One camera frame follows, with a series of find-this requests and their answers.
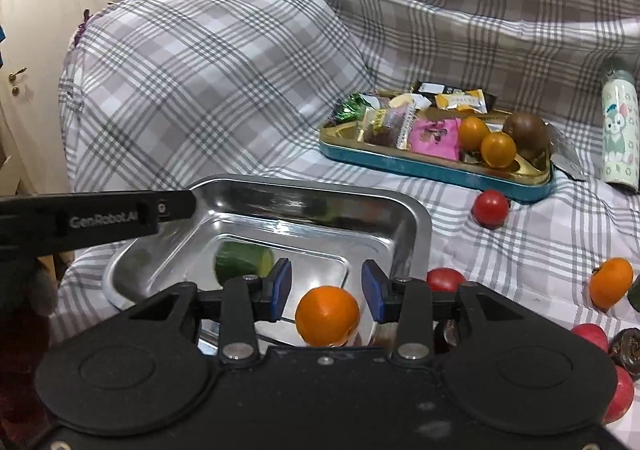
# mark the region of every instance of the orange fruit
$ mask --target orange fruit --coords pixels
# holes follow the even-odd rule
[[[341,287],[310,289],[296,309],[296,329],[312,347],[343,345],[358,327],[358,302]]]
[[[633,279],[634,269],[626,258],[610,258],[591,275],[589,295],[593,305],[609,309],[629,291]]]
[[[516,159],[516,144],[504,132],[492,132],[480,145],[482,160],[491,168],[507,168]]]
[[[460,122],[458,127],[458,143],[462,150],[477,152],[480,150],[482,140],[491,134],[489,127],[480,118],[470,116]]]

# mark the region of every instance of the pink snack package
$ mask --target pink snack package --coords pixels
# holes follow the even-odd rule
[[[418,118],[409,133],[407,150],[416,154],[443,157],[457,161],[460,156],[458,146],[459,118],[450,120],[424,120]]]

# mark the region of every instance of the thermos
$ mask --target thermos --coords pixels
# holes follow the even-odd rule
[[[625,61],[613,57],[602,67],[602,174],[607,183],[638,191],[640,124],[634,78]]]

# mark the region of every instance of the red tomato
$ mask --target red tomato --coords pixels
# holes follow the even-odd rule
[[[427,273],[427,284],[432,291],[456,292],[460,283],[466,278],[453,268],[436,268]]]
[[[471,209],[476,221],[485,228],[502,226],[509,213],[509,200],[497,190],[485,190]]]
[[[616,373],[618,374],[618,386],[613,395],[613,400],[609,403],[607,413],[602,420],[604,424],[619,420],[626,414],[626,411],[629,410],[629,407],[631,407],[631,404],[634,402],[634,382],[631,376],[625,369],[619,366],[616,366]]]
[[[578,335],[585,340],[590,341],[592,344],[597,345],[603,351],[609,351],[609,341],[607,335],[599,325],[596,324],[578,324],[571,332],[574,335]]]

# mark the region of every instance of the dark brown mushroom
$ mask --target dark brown mushroom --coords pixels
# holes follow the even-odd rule
[[[609,344],[609,356],[632,380],[640,379],[640,329],[622,329]]]

